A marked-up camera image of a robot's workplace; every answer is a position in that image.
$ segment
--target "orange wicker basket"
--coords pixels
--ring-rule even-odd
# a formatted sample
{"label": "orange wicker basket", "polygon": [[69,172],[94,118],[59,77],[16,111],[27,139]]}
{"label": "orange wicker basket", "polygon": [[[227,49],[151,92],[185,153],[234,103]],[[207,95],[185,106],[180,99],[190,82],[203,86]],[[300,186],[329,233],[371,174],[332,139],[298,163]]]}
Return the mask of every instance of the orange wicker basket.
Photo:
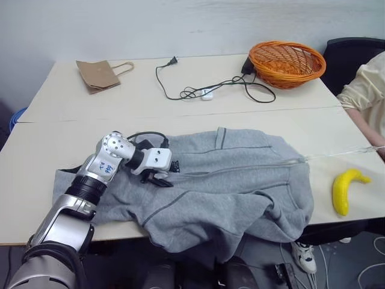
{"label": "orange wicker basket", "polygon": [[249,53],[257,75],[280,89],[291,89],[324,74],[326,62],[314,49],[295,42],[268,41]]}

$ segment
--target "gray hoodie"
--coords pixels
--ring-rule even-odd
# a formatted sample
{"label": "gray hoodie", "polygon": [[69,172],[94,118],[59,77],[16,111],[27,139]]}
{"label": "gray hoodie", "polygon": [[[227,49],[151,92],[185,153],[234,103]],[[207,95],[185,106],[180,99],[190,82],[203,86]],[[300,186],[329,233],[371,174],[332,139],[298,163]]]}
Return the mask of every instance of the gray hoodie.
{"label": "gray hoodie", "polygon": [[[174,187],[142,184],[122,167],[95,223],[136,220],[169,252],[211,240],[219,262],[234,254],[245,232],[276,242],[301,235],[313,211],[309,166],[281,137],[219,128],[169,140],[179,166],[167,178]],[[57,171],[54,200],[73,177]]]}

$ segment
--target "yellow banana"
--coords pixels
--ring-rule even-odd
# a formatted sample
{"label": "yellow banana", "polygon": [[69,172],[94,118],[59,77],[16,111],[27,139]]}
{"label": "yellow banana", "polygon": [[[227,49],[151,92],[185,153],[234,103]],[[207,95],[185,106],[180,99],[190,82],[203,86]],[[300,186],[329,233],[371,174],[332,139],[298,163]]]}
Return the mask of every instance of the yellow banana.
{"label": "yellow banana", "polygon": [[352,181],[358,180],[363,183],[371,182],[368,176],[363,176],[357,169],[349,169],[334,179],[333,183],[333,206],[337,213],[346,216],[349,212],[348,189]]}

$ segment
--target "white sneaker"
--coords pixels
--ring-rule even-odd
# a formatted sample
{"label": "white sneaker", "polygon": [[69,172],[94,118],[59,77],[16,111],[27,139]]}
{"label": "white sneaker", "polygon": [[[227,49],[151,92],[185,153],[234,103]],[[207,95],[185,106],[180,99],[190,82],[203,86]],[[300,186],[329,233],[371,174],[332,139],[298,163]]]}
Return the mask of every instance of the white sneaker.
{"label": "white sneaker", "polygon": [[349,244],[351,242],[351,237],[343,238],[343,239],[339,240],[339,242],[342,244]]}
{"label": "white sneaker", "polygon": [[302,244],[300,242],[292,242],[291,248],[297,265],[306,273],[315,274],[315,272],[317,272],[317,265],[314,260],[313,246]]}

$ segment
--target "white wall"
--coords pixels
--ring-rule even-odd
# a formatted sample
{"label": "white wall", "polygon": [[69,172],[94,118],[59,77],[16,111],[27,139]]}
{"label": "white wall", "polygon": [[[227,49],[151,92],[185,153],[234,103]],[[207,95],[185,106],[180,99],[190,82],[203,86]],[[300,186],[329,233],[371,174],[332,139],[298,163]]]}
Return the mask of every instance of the white wall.
{"label": "white wall", "polygon": [[0,102],[27,106],[56,60],[237,54],[271,39],[322,52],[385,38],[384,14],[384,0],[0,0]]}

